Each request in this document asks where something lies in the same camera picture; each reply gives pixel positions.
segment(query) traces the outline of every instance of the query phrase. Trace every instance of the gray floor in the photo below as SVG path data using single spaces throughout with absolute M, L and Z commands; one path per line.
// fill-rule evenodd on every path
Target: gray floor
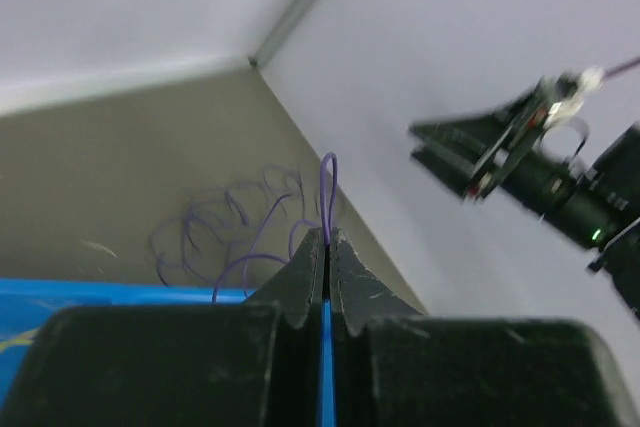
M 2 119 L 0 275 L 158 283 L 151 232 L 181 215 L 195 192 L 260 180 L 270 164 L 300 170 L 307 212 L 316 216 L 318 159 L 255 72 Z M 246 195 L 246 205 L 264 208 L 264 198 Z M 257 250 L 286 255 L 289 229 L 301 215 L 299 202 L 288 202 L 288 216 L 276 212 Z M 343 207 L 339 225 L 363 261 L 417 306 L 361 219 L 348 203 Z M 167 260 L 176 258 L 179 239 L 178 229 L 156 239 Z M 205 238 L 199 245 L 207 252 L 197 269 L 215 277 L 223 249 Z M 251 285 L 260 285 L 275 268 L 253 262 Z M 168 274 L 177 284 L 194 283 L 176 269 Z M 229 282 L 238 286 L 239 274 Z

